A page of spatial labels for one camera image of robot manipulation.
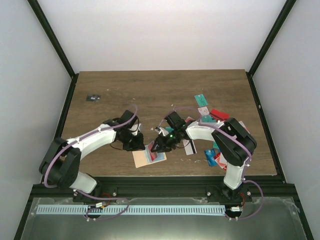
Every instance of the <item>small black object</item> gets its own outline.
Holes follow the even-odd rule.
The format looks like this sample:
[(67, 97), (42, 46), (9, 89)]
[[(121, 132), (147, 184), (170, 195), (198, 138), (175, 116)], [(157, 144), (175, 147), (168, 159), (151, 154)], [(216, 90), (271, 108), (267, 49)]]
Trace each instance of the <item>small black object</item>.
[(177, 114), (176, 111), (173, 111), (164, 119), (173, 129), (173, 131), (166, 136), (164, 136), (163, 134), (158, 135), (151, 148), (152, 153), (170, 152), (172, 149), (176, 149), (177, 144), (180, 143), (183, 139), (190, 140), (186, 129), (192, 122), (194, 122), (194, 120), (186, 122)]
[(89, 94), (86, 96), (86, 101), (87, 102), (99, 102), (100, 98), (101, 98), (101, 95)]
[[(219, 129), (230, 136), (236, 136), (236, 140), (253, 154), (257, 142), (235, 118), (231, 117), (226, 120)], [(213, 131), (212, 136), (228, 163), (239, 167), (244, 164), (248, 154), (242, 147), (218, 131)]]

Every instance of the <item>black metal frame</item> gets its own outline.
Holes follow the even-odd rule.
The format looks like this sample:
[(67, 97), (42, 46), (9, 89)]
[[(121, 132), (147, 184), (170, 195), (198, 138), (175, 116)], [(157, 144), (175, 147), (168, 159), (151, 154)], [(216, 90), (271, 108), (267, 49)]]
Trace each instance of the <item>black metal frame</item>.
[[(73, 97), (73, 93), (78, 80), (78, 75), (72, 69), (61, 45), (58, 42), (49, 22), (42, 11), (37, 0), (28, 0), (36, 17), (45, 30), (49, 40), (54, 46), (63, 65), (71, 77), (71, 83), (67, 93), (67, 97), (63, 106), (63, 110), (59, 119), (55, 137), (60, 137), (68, 115), (68, 110)], [(256, 181), (262, 188), (266, 197), (292, 197), (295, 205), (299, 208), (299, 217), (302, 222), (307, 239), (313, 239), (308, 221), (304, 210), (300, 203), (294, 184), (286, 183), (283, 169), (279, 161), (279, 157), (268, 127), (267, 120), (258, 93), (253, 81), (253, 75), (257, 71), (260, 63), (270, 48), (273, 40), (279, 32), (281, 26), (285, 22), (288, 14), (294, 6), (296, 0), (287, 0), (277, 17), (269, 35), (267, 36), (260, 52), (258, 53), (249, 72), (246, 73), (248, 82), (252, 91), (252, 95), (260, 116), (260, 120), (264, 129), (264, 133), (270, 148), (271, 156), (276, 168), (277, 175), (262, 175), (262, 176), (247, 176), (249, 180)], [(207, 197), (209, 202), (216, 202), (214, 195), (207, 196), (207, 192), (214, 191), (217, 186), (220, 186), (223, 181), (222, 176), (181, 176), (181, 177), (98, 177), (101, 185), (106, 191), (116, 191), (118, 197), (126, 198), (146, 198), (146, 197)], [(253, 197), (259, 196), (259, 191), (254, 186), (249, 186)], [(29, 214), (33, 198), (72, 198), (73, 191), (71, 189), (61, 190), (57, 188), (45, 188), (42, 184), (35, 184), (31, 190), (28, 202), (26, 204), (23, 216), (17, 229), (14, 239), (20, 239), (23, 233), (24, 226)]]

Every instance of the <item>cable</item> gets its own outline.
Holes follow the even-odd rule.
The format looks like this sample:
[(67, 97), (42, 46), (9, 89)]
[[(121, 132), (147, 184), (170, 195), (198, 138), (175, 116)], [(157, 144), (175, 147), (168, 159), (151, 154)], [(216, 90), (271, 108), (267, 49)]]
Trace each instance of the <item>cable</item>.
[[(113, 215), (113, 216), (109, 216), (109, 217), (104, 217), (104, 218), (94, 218), (95, 219), (95, 221), (101, 221), (101, 220), (110, 220), (110, 219), (114, 219), (114, 218), (116, 218), (116, 217), (119, 217), (121, 214), (123, 214), (125, 211), (127, 211), (128, 210), (128, 208), (129, 208), (129, 204), (122, 210), (122, 211), (120, 211), (120, 212), (118, 212), (116, 215)], [(89, 221), (89, 216), (88, 216), (88, 214), (91, 212), (91, 211), (93, 211), (93, 210), (96, 210), (96, 209), (99, 209), (100, 210), (100, 208), (98, 208), (98, 207), (94, 207), (94, 208), (90, 208), (90, 209), (88, 209), (88, 211), (85, 213), (85, 217), (86, 217), (86, 220), (87, 221)]]
[(245, 195), (242, 192), (240, 192), (239, 195), (242, 197), (242, 208), (245, 209), (245, 203), (246, 203)]
[(191, 140), (189, 140), (188, 144), (185, 145), (184, 147), (178, 147), (178, 146), (175, 146), (177, 149), (184, 149), (186, 146), (188, 146), (190, 144)]
[[(262, 189), (261, 187), (259, 186), (258, 183), (256, 183), (255, 181), (252, 181), (252, 180), (245, 180), (243, 181), (245, 184), (247, 183), (251, 183), (251, 184), (254, 184), (258, 189), (259, 189), (259, 192), (261, 194), (261, 204), (259, 206), (259, 208), (257, 209), (257, 211), (255, 211), (254, 213), (250, 214), (249, 216), (245, 216), (245, 217), (241, 217), (241, 218), (236, 218), (237, 221), (240, 221), (240, 220), (246, 220), (246, 219), (249, 219), (251, 217), (253, 217), (254, 215), (256, 215), (258, 212), (260, 212), (263, 204), (264, 204), (264, 193), (262, 192)], [(228, 218), (228, 219), (232, 219), (232, 217), (229, 217), (226, 213), (225, 213), (225, 216)]]
[(123, 149), (121, 149), (121, 148), (117, 148), (117, 147), (112, 146), (111, 143), (110, 143), (109, 145), (110, 145), (110, 147), (112, 147), (113, 149), (117, 149), (117, 150), (123, 151)]
[[(105, 217), (105, 218), (98, 218), (98, 219), (96, 219), (96, 220), (99, 220), (99, 221), (100, 221), (100, 220), (114, 219), (114, 218), (120, 216), (121, 214), (123, 214), (125, 211), (128, 210), (129, 205), (130, 205), (129, 200), (128, 200), (127, 198), (124, 198), (124, 197), (96, 197), (96, 196), (91, 196), (91, 195), (89, 195), (88, 193), (85, 193), (84, 191), (81, 191), (81, 190), (78, 190), (78, 189), (77, 189), (76, 191), (77, 191), (78, 193), (80, 193), (80, 194), (82, 194), (82, 195), (84, 195), (84, 196), (86, 196), (86, 197), (88, 197), (88, 198), (94, 199), (94, 200), (102, 200), (102, 201), (105, 201), (105, 200), (109, 200), (109, 201), (110, 201), (110, 200), (126, 200), (126, 201), (128, 201), (127, 206), (126, 206), (121, 212), (118, 212), (116, 215), (113, 215), (113, 216), (110, 216), (110, 217)], [(85, 216), (86, 216), (87, 221), (88, 221), (88, 219), (89, 219), (88, 213), (90, 213), (90, 212), (93, 211), (94, 209), (99, 209), (99, 208), (94, 207), (94, 208), (89, 209), (89, 210), (86, 212)]]
[(200, 115), (200, 118), (202, 117), (201, 113), (198, 111), (198, 109), (196, 108), (193, 108), (193, 107), (189, 107), (189, 106), (182, 106), (182, 107), (177, 107), (177, 108), (174, 108), (171, 112), (169, 112), (167, 115), (164, 116), (164, 118), (161, 120), (161, 122), (159, 123), (158, 127), (160, 127), (160, 125), (164, 122), (165, 118), (173, 113), (174, 111), (176, 110), (181, 110), (181, 109), (189, 109), (189, 110), (192, 110), (192, 111), (196, 111), (199, 115)]
[(122, 124), (119, 124), (119, 125), (116, 125), (116, 126), (107, 126), (107, 127), (103, 127), (101, 128), (100, 130), (99, 129), (96, 129), (96, 130), (92, 130), (92, 131), (89, 131), (87, 132), (85, 135), (83, 135), (82, 137), (80, 137), (78, 140), (75, 140), (71, 143), (69, 143), (67, 146), (65, 146), (64, 148), (62, 148), (58, 153), (57, 155), (54, 156), (53, 160), (50, 162), (45, 174), (44, 174), (44, 186), (46, 188), (56, 188), (57, 185), (49, 185), (48, 184), (48, 176), (49, 176), (49, 173), (51, 171), (51, 168), (53, 167), (53, 165), (55, 164), (55, 162), (59, 159), (59, 157), (67, 150), (69, 149), (72, 145), (76, 144), (78, 141), (82, 141), (90, 136), (92, 136), (93, 134), (96, 134), (96, 133), (99, 133), (100, 131), (105, 131), (105, 130), (111, 130), (111, 129), (116, 129), (116, 128), (120, 128), (128, 123), (130, 123), (137, 115), (137, 112), (138, 112), (138, 107), (137, 105), (133, 104), (132, 105), (134, 108), (135, 108), (135, 112), (133, 114), (133, 116), (126, 122), (122, 123)]
[[(103, 196), (103, 195), (106, 195), (108, 198), (111, 198), (111, 195), (109, 193), (103, 192), (103, 193), (101, 193), (101, 196)], [(109, 200), (108, 203), (104, 206), (105, 208), (109, 206), (110, 201), (111, 200)]]
[(136, 132), (136, 131), (138, 131), (138, 130), (139, 130), (140, 120), (139, 120), (139, 118), (138, 118), (138, 117), (137, 117), (137, 119), (138, 119), (138, 126), (136, 127), (136, 130), (130, 130), (130, 132), (131, 132), (131, 133), (134, 133), (134, 132)]

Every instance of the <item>white card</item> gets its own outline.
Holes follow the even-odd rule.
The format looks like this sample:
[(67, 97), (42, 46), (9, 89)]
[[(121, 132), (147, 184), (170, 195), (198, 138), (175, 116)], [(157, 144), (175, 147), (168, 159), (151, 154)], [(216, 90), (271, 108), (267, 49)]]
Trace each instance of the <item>white card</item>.
[(185, 150), (185, 154), (192, 155), (197, 153), (197, 149), (193, 140), (189, 143), (190, 140), (183, 139), (183, 146)]
[(221, 164), (225, 164), (227, 165), (227, 160), (225, 159), (225, 156), (223, 156), (222, 154), (220, 154), (220, 161), (219, 161)]
[(239, 123), (241, 124), (242, 127), (244, 127), (245, 130), (247, 130), (248, 133), (250, 133), (243, 121), (239, 121)]
[(201, 114), (201, 116), (209, 115), (209, 110), (208, 110), (208, 108), (206, 106), (199, 107), (198, 111)]

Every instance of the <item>card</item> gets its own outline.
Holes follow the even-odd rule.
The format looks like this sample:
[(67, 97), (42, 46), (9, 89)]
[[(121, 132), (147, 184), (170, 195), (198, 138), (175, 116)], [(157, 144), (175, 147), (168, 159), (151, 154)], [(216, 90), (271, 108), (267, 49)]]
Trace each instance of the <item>card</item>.
[(218, 147), (218, 145), (217, 145), (217, 143), (214, 141), (213, 142), (213, 147), (215, 148), (215, 149), (219, 149), (219, 147)]
[(209, 114), (209, 110), (208, 110), (208, 108), (206, 106), (199, 107), (198, 111), (201, 114), (201, 116), (205, 116), (205, 115)]
[(152, 146), (153, 146), (154, 144), (155, 144), (155, 141), (152, 141), (152, 142), (150, 142), (150, 143), (147, 145), (147, 148), (146, 148), (146, 149), (149, 149), (149, 152), (148, 152), (148, 153), (150, 154), (151, 162), (158, 157), (158, 153), (157, 153), (157, 152), (151, 152)]
[(213, 119), (210, 115), (202, 116), (201, 117), (201, 122), (203, 123), (215, 123), (216, 120)]
[(195, 100), (198, 103), (199, 107), (207, 106), (208, 102), (203, 94), (195, 95)]
[(136, 168), (141, 168), (146, 165), (155, 164), (164, 160), (167, 160), (166, 154), (164, 152), (159, 152), (158, 157), (151, 161), (151, 158), (148, 158), (148, 148), (146, 146), (146, 149), (143, 151), (133, 151), (133, 160)]
[(189, 122), (190, 120), (194, 120), (194, 119), (193, 119), (192, 117), (188, 116), (188, 117), (186, 118), (185, 122), (187, 123), (187, 122)]
[(213, 148), (204, 150), (204, 154), (210, 167), (218, 165), (217, 162), (215, 161), (216, 152)]
[(209, 113), (214, 119), (220, 120), (220, 121), (225, 121), (229, 118), (229, 114), (218, 111), (217, 109), (212, 109), (211, 112)]
[(195, 142), (193, 140), (191, 140), (191, 142), (189, 143), (190, 140), (185, 140), (183, 139), (183, 146), (184, 146), (184, 150), (185, 150), (185, 154), (187, 155), (192, 155), (192, 154), (196, 154), (197, 153), (197, 149), (195, 146)]
[(227, 161), (221, 152), (214, 156), (214, 160), (220, 166), (220, 168), (227, 170)]
[(244, 127), (244, 129), (245, 129), (248, 133), (250, 133), (250, 132), (248, 131), (247, 127), (245, 126), (245, 124), (244, 124), (243, 121), (239, 121), (239, 123), (241, 124), (242, 127)]
[(170, 127), (170, 126), (166, 126), (164, 129), (167, 130), (168, 133), (171, 133), (171, 132), (174, 130), (174, 129), (173, 129), (172, 127)]

